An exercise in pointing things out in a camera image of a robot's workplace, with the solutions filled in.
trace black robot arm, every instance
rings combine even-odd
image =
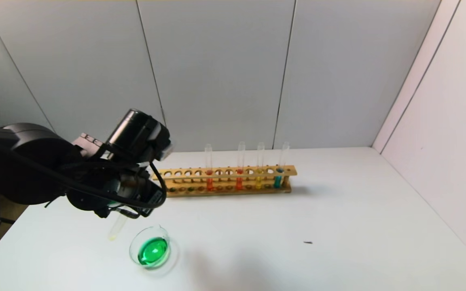
[[[28,205],[66,195],[75,207],[100,217],[111,211],[147,217],[166,199],[165,183],[152,162],[171,151],[168,129],[135,109],[106,142],[82,134],[70,143],[40,125],[9,125],[0,129],[0,194]],[[150,180],[148,166],[161,186]]]

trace test tube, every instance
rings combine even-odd
[[[264,166],[264,149],[265,145],[263,142],[259,142],[257,147],[257,159],[256,159],[256,173],[261,174],[264,172],[262,167]],[[255,178],[255,188],[261,189],[262,188],[262,177]]]
[[[118,219],[116,219],[116,222],[114,223],[114,225],[111,228],[111,231],[109,232],[108,238],[110,241],[115,240],[116,236],[118,236],[118,233],[120,232],[120,230],[122,230],[123,225],[126,223],[126,221],[127,217],[125,215],[118,214]]]
[[[278,173],[283,173],[285,171],[285,163],[287,162],[287,155],[289,155],[290,144],[288,141],[283,143],[282,151],[280,153],[280,162],[278,162],[278,168],[276,171]],[[274,177],[274,188],[279,188],[282,181],[281,176]]]
[[[206,175],[212,175],[213,166],[211,162],[211,144],[206,144],[206,147],[204,148],[204,153],[205,153],[205,162],[206,162]],[[206,188],[208,191],[213,190],[213,179],[211,178],[206,179]]]
[[[244,153],[246,152],[246,144],[241,141],[238,144],[237,156],[237,174],[244,173]],[[242,177],[237,177],[237,190],[242,190]]]

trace test tube rack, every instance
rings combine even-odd
[[[257,167],[244,167],[244,173],[238,174],[235,167],[213,168],[212,175],[206,175],[206,168],[161,169],[160,175],[167,186],[167,197],[221,196],[245,194],[290,193],[289,176],[298,175],[296,168],[286,165],[282,173],[275,166],[260,167],[263,173],[257,173]],[[274,180],[281,176],[280,188],[274,187]],[[242,190],[237,190],[237,177],[242,177]],[[262,177],[261,188],[256,188],[256,177]],[[213,179],[213,190],[206,189],[206,180]]]

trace white table surface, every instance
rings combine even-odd
[[[278,155],[266,151],[265,163]],[[213,158],[234,166],[236,153]],[[158,164],[198,167],[203,154]],[[291,194],[167,199],[114,241],[117,214],[100,219],[65,198],[30,206],[0,241],[0,291],[466,291],[465,245],[376,151],[291,150],[288,164],[298,171]],[[128,256],[135,234],[156,223],[179,254],[164,276]]]

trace red liquid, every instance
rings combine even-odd
[[[237,169],[237,174],[244,173],[243,169]],[[237,177],[237,190],[242,190],[242,178]]]
[[[206,175],[212,175],[213,171],[212,170],[207,170]],[[206,189],[208,191],[213,191],[213,179],[206,179]]]

